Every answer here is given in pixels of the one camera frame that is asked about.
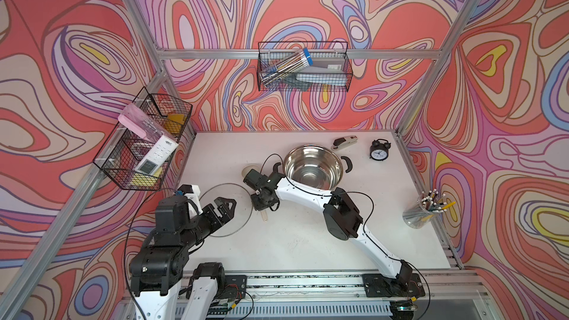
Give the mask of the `glass pot lid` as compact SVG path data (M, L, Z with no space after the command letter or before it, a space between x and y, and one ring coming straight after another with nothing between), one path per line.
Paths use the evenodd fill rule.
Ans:
M240 184L226 182L207 189L200 196L202 206L211 204L222 222L214 238L226 238L240 232L253 215L249 191Z

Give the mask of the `stainless steel pot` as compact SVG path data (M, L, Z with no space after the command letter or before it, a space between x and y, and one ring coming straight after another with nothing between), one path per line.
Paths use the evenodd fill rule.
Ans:
M302 145L291 150L282 162L291 181L323 191L334 190L354 166L347 156L338 156L320 145Z

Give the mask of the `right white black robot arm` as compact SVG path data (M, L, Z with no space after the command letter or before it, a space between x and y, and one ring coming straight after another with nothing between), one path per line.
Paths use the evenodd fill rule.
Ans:
M383 248L365 224L349 192L342 188L333 191L312 188L275 171L265 176L252 167L244 169L242 174L243 182L253 190L250 198L255 210L275 211L283 201L289 201L321 213L332 236L351 242L374 263L381 274L380 282L390 295L407 291L412 266Z

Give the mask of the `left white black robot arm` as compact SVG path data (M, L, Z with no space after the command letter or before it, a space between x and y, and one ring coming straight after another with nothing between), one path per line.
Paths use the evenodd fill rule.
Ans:
M218 197L195 216L190 198L174 195L160 201L156 227L130 263L129 293L137 319L174 319L182 278L191 255L211 234L234 218L236 201Z

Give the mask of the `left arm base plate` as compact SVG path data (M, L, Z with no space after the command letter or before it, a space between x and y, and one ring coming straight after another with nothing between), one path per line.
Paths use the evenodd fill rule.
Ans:
M247 276L244 274L229 276L192 276L185 288L185 298L192 299L195 295L205 296L206 291L213 293L213 301L219 299L242 299L247 290Z

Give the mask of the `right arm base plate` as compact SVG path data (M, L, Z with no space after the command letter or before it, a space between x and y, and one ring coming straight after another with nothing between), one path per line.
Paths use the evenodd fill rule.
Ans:
M421 277L417 273L407 272L395 279L380 274L362 275L363 287L368 298L421 298L426 296Z

